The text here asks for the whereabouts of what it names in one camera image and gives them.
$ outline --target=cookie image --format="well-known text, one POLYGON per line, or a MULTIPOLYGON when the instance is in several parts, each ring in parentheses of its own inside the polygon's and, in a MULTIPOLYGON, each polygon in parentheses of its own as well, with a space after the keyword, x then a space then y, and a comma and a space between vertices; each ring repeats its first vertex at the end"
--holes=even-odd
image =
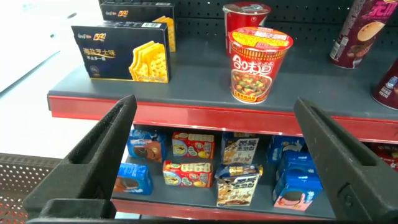
POLYGON ((384 27, 384 23, 382 22, 371 22, 366 24, 361 28, 358 32, 358 40, 365 42, 374 37, 382 28, 384 27))

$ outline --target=snack box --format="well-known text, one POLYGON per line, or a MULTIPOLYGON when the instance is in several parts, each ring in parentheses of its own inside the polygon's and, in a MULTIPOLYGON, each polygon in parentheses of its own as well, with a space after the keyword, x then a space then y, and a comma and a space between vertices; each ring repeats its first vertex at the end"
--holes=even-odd
POLYGON ((391 168, 398 171, 398 146, 393 144, 372 143, 372 151, 391 168))
POLYGON ((291 150, 286 151, 278 169, 276 170, 276 180, 279 180, 279 177, 286 170, 296 170, 303 173, 318 174, 311 155, 307 152, 295 152, 291 150))
POLYGON ((221 140, 222 164, 251 164, 259 138, 256 134, 224 132, 221 140))
POLYGON ((250 205, 257 182, 262 175, 262 166, 224 165, 216 172, 217 206, 250 205))
POLYGON ((213 166, 209 162, 176 164, 165 161, 163 176, 167 185, 211 187, 213 166))
POLYGON ((305 211, 321 191, 317 175, 287 170, 278 180, 272 199, 274 207, 305 211))
POLYGON ((173 133, 174 156, 212 159, 214 150, 214 135, 173 133))
POLYGON ((285 151, 299 152, 305 144, 304 138, 292 136, 273 136, 267 149, 268 163, 278 164, 285 151))
POLYGON ((174 5, 169 2, 114 2, 101 4, 104 20, 164 22, 167 24, 170 51, 176 51, 174 5))
POLYGON ((169 82, 167 24, 103 21, 72 30, 90 78, 169 82))
POLYGON ((153 188, 152 177, 147 166, 120 164, 113 192, 150 195, 153 188))
POLYGON ((134 129, 130 131, 127 148, 131 157, 163 162, 166 158, 166 135, 134 129))

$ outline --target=cylindrical snack can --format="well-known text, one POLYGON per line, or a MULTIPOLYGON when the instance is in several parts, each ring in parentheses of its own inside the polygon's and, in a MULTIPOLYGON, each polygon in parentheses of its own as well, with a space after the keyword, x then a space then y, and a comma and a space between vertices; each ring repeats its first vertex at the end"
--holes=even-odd
POLYGON ((242 27, 229 34, 231 92, 243 103, 263 102, 293 38, 264 27, 242 27))
POLYGON ((229 55, 229 33, 241 27, 261 27, 267 19, 271 8, 258 2, 236 2, 223 6, 225 21, 225 44, 229 55))
POLYGON ((380 104, 398 110, 398 58, 372 92, 372 97, 380 104))
POLYGON ((355 0, 330 52, 332 63, 357 68, 397 5, 398 0, 355 0))

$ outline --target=metal mesh basket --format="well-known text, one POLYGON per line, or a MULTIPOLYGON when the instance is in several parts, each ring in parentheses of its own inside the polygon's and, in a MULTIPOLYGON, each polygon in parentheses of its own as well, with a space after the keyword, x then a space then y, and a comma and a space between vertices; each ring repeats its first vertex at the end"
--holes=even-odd
POLYGON ((23 200, 59 162, 60 159, 0 153, 0 223, 27 221, 23 200))

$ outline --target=red metal frame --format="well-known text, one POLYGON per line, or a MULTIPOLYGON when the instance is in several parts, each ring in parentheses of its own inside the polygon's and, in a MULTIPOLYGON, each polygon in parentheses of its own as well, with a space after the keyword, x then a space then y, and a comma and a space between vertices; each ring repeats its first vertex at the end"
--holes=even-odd
MULTIPOLYGON (((53 117, 101 119, 117 100, 49 96, 53 117)), ((137 102, 136 124, 301 136, 293 113, 137 102)), ((398 143, 398 121, 332 116, 362 141, 398 143)))

